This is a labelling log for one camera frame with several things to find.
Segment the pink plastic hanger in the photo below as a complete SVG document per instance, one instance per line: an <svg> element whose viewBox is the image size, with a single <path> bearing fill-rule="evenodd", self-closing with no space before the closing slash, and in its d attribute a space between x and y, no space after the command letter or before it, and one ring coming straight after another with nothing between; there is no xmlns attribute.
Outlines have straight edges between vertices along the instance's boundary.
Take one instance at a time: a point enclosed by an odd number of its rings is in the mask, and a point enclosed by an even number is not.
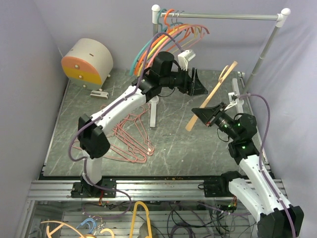
<svg viewBox="0 0 317 238"><path fill-rule="evenodd" d="M172 43L173 45L171 47L169 47L166 51L167 52L171 52L171 50L176 47L177 45L181 44L183 41L185 41L189 36L193 36L192 39L190 39L189 41L187 41L186 43L184 43L183 45L179 45L177 47L178 50L180 50L180 53L185 51L185 50L189 50L194 44L198 43L204 36L205 34L209 34L209 30L203 26L203 25L198 25L198 24L188 24L188 26L185 26L184 28L181 28L179 30L177 30L175 33L172 33L172 36L174 39L176 39L178 36L180 36L181 34L183 34L184 36L177 40L176 43L174 43L172 40L170 43ZM145 58L144 58L144 63L143 66L151 66L154 62L154 57L156 57L158 55L159 52L162 51L162 49L167 46L168 44L163 43L161 45L161 48L158 49L158 51L156 53L153 54L152 58L147 61L147 57L149 55L149 52L151 50L151 44L153 42L150 43L150 45L148 46Z"/></svg>

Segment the peach plastic hanger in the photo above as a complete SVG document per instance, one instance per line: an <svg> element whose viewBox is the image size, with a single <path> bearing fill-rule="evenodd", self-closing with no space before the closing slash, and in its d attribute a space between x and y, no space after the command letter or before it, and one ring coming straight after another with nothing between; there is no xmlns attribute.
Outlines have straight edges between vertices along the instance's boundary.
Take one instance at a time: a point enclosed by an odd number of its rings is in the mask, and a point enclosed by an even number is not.
<svg viewBox="0 0 317 238"><path fill-rule="evenodd" d="M238 64L237 61L234 61L231 65L227 65L221 72L219 78L218 78L218 83L217 85L213 88L213 90L210 92L210 94L207 96L207 98L203 101L203 103L200 105L200 109L205 108L212 97L215 95L215 93L218 91L220 86L223 84L225 79L228 77L228 75L233 71L233 69L236 67ZM190 121L187 123L185 129L187 131L191 131L192 128L194 127L196 121L198 120L198 117L196 115L193 115L190 119Z"/></svg>

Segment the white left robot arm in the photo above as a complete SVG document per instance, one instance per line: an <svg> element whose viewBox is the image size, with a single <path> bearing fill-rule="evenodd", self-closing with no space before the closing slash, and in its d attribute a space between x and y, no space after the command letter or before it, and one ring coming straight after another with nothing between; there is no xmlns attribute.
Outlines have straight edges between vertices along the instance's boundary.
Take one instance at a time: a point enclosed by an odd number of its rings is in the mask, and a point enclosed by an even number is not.
<svg viewBox="0 0 317 238"><path fill-rule="evenodd" d="M195 57L193 50L185 50L177 57L170 52L159 52L122 95L104 109L91 116L82 115L78 121L77 139L83 151L84 172L79 182L74 183L71 197L115 197L116 186L101 175L102 157L110 149L107 135L136 108L149 102L161 93L162 88L189 96L207 94L200 82L197 69L188 70L188 63Z"/></svg>

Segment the teal plastic hanger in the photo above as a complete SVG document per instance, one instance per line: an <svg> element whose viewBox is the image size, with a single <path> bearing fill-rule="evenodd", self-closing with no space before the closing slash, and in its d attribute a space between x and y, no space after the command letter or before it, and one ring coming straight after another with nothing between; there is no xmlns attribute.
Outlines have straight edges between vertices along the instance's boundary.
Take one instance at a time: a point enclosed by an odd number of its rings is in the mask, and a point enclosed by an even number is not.
<svg viewBox="0 0 317 238"><path fill-rule="evenodd" d="M130 70L130 76L139 77L142 68L152 66L154 62L154 58L158 55L158 53L171 42L173 45L167 49L170 51L173 47L177 47L181 52L183 52L183 48L179 45L180 41L177 41L175 38L179 36L185 29L186 24L183 23L167 23L166 19L170 13L175 13L174 9L166 10L165 8L160 9L158 5L153 5L155 8L152 10L152 20L154 25L154 35L157 33L166 33L172 37L168 37L166 34L161 34L157 36L155 40L152 38L143 46L143 48L139 51L137 56L135 57Z"/></svg>

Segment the yellow plastic hanger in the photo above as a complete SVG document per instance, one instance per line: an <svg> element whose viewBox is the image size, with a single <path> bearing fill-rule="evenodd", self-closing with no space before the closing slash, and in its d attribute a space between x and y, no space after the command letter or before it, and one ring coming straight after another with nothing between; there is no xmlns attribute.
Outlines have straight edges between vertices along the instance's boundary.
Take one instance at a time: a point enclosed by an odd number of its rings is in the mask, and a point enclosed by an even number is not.
<svg viewBox="0 0 317 238"><path fill-rule="evenodd" d="M176 50L171 53L180 51L181 68L184 69L186 64L184 60L190 61L194 57L185 58L189 55L189 48L203 39L205 34L209 34L209 30L201 24L183 24L177 21L167 23L166 19L167 16L163 20L166 27L161 28L158 32L160 35L156 39L149 40L135 57L130 67L131 75L140 76L147 67L153 65L154 58L170 43L173 45L166 51L170 52L171 49L176 47Z"/></svg>

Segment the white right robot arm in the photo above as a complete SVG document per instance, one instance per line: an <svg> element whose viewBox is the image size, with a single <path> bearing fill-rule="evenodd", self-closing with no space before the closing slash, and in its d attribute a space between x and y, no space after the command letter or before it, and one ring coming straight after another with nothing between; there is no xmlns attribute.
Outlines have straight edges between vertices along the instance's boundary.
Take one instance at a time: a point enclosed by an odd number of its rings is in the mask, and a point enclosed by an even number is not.
<svg viewBox="0 0 317 238"><path fill-rule="evenodd" d="M273 181L262 163L253 142L257 121L253 115L239 113L232 118L225 112L225 103L214 107L193 108L198 119L210 127L216 125L232 141L228 144L230 156L245 172L251 185L240 175L229 172L228 179L218 184L224 196L235 195L256 221L262 238L297 238L300 234L304 212L293 206Z"/></svg>

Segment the orange plastic hanger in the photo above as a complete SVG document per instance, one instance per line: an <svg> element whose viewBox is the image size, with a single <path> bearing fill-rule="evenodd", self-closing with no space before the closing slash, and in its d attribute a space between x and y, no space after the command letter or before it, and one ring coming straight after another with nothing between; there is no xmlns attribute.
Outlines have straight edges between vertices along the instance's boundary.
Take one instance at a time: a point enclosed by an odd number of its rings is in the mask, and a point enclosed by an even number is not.
<svg viewBox="0 0 317 238"><path fill-rule="evenodd" d="M172 22L170 24L167 24L166 17L164 17L164 24L166 25L165 28L161 28L162 32L167 32L169 35L172 35L172 33L175 33L177 30L184 28L185 26L188 26L188 24L183 24L182 22ZM147 57L147 61L149 61L153 54L158 51L159 48L161 48L161 45L163 43L169 44L171 42L171 39L168 39L166 35L159 36L152 44L151 44L151 50L149 52L149 55ZM151 40L149 40L144 47L140 50L140 52L135 57L131 68L130 68L130 75L139 76L141 72L141 68L144 63L144 58L148 49L148 46L150 45Z"/></svg>

